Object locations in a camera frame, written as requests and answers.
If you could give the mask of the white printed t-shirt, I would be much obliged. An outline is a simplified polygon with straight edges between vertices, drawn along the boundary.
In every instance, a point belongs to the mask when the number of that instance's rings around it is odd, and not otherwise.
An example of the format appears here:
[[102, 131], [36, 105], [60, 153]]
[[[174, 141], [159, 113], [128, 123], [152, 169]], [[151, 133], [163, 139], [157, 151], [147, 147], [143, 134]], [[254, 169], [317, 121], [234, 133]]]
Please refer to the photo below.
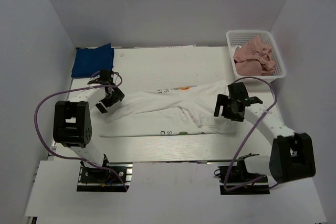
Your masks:
[[100, 123], [100, 137], [235, 133], [237, 124], [215, 117], [225, 80], [184, 88], [131, 93], [112, 106]]

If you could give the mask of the pink t-shirt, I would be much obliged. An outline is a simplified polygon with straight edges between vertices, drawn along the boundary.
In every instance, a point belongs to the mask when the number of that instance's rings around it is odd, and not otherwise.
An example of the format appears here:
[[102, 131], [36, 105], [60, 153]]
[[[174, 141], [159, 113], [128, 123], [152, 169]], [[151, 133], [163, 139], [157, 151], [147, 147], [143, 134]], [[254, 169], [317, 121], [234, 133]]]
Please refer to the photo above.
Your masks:
[[259, 35], [237, 48], [233, 60], [240, 76], [270, 76], [275, 72], [272, 47], [264, 43]]

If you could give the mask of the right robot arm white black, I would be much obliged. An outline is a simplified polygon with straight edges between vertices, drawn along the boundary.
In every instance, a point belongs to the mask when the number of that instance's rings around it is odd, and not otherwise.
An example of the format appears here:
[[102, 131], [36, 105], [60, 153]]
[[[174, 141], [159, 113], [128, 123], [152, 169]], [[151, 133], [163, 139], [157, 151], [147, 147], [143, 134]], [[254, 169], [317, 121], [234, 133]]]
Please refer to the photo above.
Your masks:
[[242, 143], [245, 144], [254, 130], [258, 130], [271, 145], [268, 156], [259, 154], [234, 155], [222, 183], [231, 177], [241, 181], [240, 187], [271, 176], [282, 184], [314, 177], [316, 166], [312, 139], [307, 133], [296, 133], [270, 113], [258, 97], [251, 97], [242, 82], [228, 85], [228, 95], [219, 94], [215, 117], [223, 116], [234, 122], [247, 121], [253, 126]]

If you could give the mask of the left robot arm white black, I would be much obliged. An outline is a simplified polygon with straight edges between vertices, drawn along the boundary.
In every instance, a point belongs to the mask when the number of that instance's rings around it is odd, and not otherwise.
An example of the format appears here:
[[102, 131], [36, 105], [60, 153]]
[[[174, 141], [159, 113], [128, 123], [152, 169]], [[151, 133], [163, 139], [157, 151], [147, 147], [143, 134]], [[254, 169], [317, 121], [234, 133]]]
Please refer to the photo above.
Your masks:
[[98, 150], [93, 136], [90, 112], [108, 113], [117, 108], [124, 93], [114, 83], [117, 72], [103, 69], [88, 82], [88, 87], [67, 101], [58, 101], [54, 113], [54, 141], [69, 148], [93, 166], [93, 176], [101, 182], [110, 178], [106, 156]]

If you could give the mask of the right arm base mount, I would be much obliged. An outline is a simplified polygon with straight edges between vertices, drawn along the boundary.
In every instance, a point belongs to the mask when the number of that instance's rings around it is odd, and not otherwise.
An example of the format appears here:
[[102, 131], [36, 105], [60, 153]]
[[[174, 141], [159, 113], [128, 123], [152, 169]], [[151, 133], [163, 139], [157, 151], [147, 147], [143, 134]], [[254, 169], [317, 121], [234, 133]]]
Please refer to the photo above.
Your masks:
[[[219, 166], [214, 171], [214, 176], [219, 179], [219, 188], [221, 195], [268, 195], [270, 194], [268, 178], [262, 177], [260, 180], [244, 185], [241, 188], [227, 191], [224, 188], [224, 179], [229, 166]], [[230, 174], [228, 175], [227, 188], [231, 188], [240, 185], [244, 182], [248, 182], [259, 177], [259, 174], [243, 174], [239, 171], [237, 166], [233, 166]]]

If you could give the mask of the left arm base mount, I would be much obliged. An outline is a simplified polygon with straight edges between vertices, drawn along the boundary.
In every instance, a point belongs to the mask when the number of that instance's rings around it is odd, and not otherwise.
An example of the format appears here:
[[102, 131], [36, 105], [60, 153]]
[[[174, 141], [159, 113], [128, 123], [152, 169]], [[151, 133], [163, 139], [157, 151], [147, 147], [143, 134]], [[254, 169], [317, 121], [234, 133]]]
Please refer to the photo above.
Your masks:
[[[118, 173], [126, 187], [129, 188], [132, 179], [133, 165], [110, 164], [110, 168]], [[89, 166], [81, 166], [77, 183], [77, 191], [97, 193], [125, 193], [127, 190], [113, 172], [99, 170]]]

